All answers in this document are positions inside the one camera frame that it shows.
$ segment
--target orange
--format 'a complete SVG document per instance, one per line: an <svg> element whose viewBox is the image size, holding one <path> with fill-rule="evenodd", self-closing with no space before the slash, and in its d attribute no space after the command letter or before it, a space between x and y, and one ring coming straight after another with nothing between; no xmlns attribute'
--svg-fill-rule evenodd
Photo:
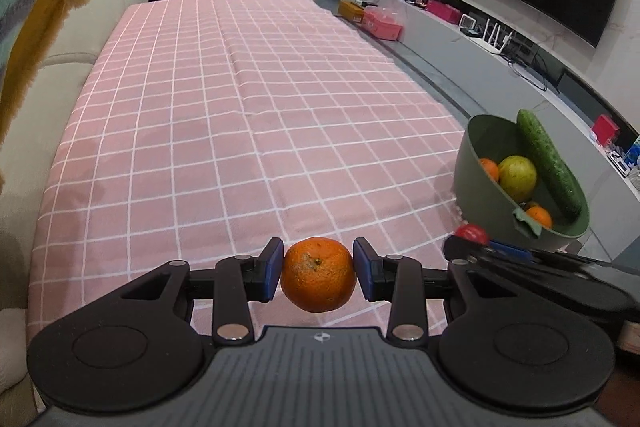
<svg viewBox="0 0 640 427"><path fill-rule="evenodd" d="M491 161L489 158L482 158L480 165L484 168L484 172L486 172L490 178L493 178L496 183L500 181L500 168L496 162Z"/></svg>
<svg viewBox="0 0 640 427"><path fill-rule="evenodd" d="M527 214L533 217L533 219L539 222L543 227L547 227L548 229L553 228L554 222L553 219L551 219L551 214L541 206L530 207L530 209L527 210Z"/></svg>
<svg viewBox="0 0 640 427"><path fill-rule="evenodd" d="M356 285L351 253L326 237L310 237L287 250L280 285L298 308L311 313L343 306Z"/></svg>

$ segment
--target yellow fur fabric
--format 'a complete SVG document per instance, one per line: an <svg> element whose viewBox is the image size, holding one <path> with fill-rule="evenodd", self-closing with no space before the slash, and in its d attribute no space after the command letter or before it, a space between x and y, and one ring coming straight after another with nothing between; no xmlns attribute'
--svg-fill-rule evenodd
<svg viewBox="0 0 640 427"><path fill-rule="evenodd" d="M37 0L11 50L0 96L0 144L22 106L39 63L55 40L58 31L73 8L90 0Z"/></svg>

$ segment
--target cucumber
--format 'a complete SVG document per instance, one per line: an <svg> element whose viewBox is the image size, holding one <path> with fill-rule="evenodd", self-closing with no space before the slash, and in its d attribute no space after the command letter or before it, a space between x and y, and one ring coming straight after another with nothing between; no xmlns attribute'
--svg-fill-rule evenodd
<svg viewBox="0 0 640 427"><path fill-rule="evenodd" d="M528 146L529 159L536 166L549 194L565 217L576 219L582 210L580 187L540 120L530 110L521 109L516 124Z"/></svg>

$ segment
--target metal screw head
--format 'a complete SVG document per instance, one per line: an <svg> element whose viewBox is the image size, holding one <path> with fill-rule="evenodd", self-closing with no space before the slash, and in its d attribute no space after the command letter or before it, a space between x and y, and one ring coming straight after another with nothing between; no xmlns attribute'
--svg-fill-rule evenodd
<svg viewBox="0 0 640 427"><path fill-rule="evenodd" d="M401 341L417 341L424 335L424 330L415 324L400 324L392 331L396 339Z"/></svg>
<svg viewBox="0 0 640 427"><path fill-rule="evenodd" d="M249 329L242 324L225 324L218 328L218 336L227 341L240 341L249 334Z"/></svg>

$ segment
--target pink box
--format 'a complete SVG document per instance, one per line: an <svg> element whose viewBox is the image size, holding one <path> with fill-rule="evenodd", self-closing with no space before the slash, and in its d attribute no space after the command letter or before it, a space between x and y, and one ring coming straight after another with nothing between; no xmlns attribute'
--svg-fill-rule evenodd
<svg viewBox="0 0 640 427"><path fill-rule="evenodd" d="M396 22L395 17L375 6L364 10L362 27L374 37L384 41L397 41L403 28Z"/></svg>
<svg viewBox="0 0 640 427"><path fill-rule="evenodd" d="M453 6L439 1L428 0L427 11L451 24L460 24L460 19L462 19L462 12L460 10L456 10Z"/></svg>

